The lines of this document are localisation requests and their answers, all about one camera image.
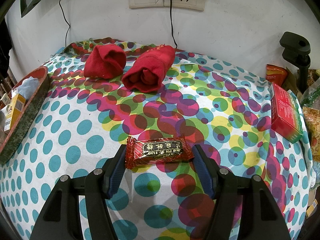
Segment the yellow medicine box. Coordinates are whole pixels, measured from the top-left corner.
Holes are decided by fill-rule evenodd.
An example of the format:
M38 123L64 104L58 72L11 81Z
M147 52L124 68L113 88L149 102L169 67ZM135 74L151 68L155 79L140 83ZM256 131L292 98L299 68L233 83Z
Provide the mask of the yellow medicine box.
M17 94L12 98L6 115L4 125L5 133L9 133L12 130L14 124L16 124L18 117L22 113L24 104L25 98L21 94Z

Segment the maroon cigarette box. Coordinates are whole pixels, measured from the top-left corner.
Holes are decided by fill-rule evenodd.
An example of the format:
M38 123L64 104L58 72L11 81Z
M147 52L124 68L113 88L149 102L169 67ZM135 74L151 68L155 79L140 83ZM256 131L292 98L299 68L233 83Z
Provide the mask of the maroon cigarette box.
M1 103L3 103L5 106L11 103L11 98L7 93L3 94L3 96L1 97Z

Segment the round red tray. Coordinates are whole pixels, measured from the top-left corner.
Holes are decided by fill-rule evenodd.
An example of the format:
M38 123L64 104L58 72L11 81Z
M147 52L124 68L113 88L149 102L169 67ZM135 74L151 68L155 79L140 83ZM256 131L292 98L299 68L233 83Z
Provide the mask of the round red tray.
M1 144L1 164L5 164L10 160L11 156L20 146L25 135L29 131L31 124L36 118L49 90L50 81L48 77L48 68L40 66L28 75L26 75L15 86L18 87L22 84L23 80L34 77L39 80L39 85L36 87L35 92L23 106L22 112L17 116L17 121L10 129L5 141Z

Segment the red green box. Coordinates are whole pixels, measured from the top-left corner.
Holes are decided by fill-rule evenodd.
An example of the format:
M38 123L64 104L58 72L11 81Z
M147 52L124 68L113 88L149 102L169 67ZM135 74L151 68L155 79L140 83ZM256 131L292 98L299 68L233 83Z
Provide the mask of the red green box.
M303 136L302 123L295 98L275 83L270 87L271 128L295 143Z

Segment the red candy wrapper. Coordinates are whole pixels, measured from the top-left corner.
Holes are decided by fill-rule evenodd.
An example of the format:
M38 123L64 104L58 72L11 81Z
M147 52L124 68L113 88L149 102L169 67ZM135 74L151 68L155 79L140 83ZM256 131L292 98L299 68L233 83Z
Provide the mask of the red candy wrapper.
M194 155L184 137L137 140L127 138L125 167L189 161Z

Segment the black clamp mount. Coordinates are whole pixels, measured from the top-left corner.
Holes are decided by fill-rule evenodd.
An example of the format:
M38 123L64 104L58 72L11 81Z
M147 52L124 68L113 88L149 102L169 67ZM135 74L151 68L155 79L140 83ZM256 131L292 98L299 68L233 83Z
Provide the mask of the black clamp mount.
M297 87L301 93L304 93L308 88L308 71L311 65L310 43L303 36L289 31L283 33L279 43L284 48L283 59L299 69Z

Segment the pile of snack bags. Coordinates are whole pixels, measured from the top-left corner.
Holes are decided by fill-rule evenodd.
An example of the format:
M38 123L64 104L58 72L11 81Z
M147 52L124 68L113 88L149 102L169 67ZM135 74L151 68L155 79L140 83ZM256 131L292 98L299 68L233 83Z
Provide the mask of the pile of snack bags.
M268 64L266 79L295 98L301 123L307 127L307 140L310 141L312 155L319 158L319 70L309 71L308 88L304 94L297 87L296 77L287 68Z

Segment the red sock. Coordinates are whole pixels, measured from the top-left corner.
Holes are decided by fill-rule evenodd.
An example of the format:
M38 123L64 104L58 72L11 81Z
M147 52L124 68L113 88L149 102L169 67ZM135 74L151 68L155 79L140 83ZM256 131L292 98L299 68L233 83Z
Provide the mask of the red sock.
M122 83L129 89L143 93L160 89L167 71L175 59L175 50L169 45L160 45L144 52L123 75Z
M84 77L112 79L123 74L126 54L115 44L97 45L89 55Z

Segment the light blue sock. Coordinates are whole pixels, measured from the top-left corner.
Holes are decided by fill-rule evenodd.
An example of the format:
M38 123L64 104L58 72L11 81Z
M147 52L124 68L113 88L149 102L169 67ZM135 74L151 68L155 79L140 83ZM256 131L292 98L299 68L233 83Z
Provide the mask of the light blue sock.
M39 79L31 76L22 81L22 84L17 87L17 92L28 101L36 91L38 85Z

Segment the polka dot tablecloth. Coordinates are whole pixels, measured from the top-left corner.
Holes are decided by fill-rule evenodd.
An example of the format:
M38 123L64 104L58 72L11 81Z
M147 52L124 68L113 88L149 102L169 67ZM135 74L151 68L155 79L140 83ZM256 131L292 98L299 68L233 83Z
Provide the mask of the polka dot tablecloth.
M305 220L312 154L306 127L292 144L269 131L269 83L238 66L176 51L157 93L112 80L84 77L96 45L115 44L127 55L124 73L154 47L105 38L72 43L43 65L50 90L29 131L1 166L1 200L22 239L29 239L60 176L86 176L112 158L130 135L185 136L236 176L260 175L274 196L291 239ZM214 202L204 194L192 163L126 170L107 207L119 239L201 239Z

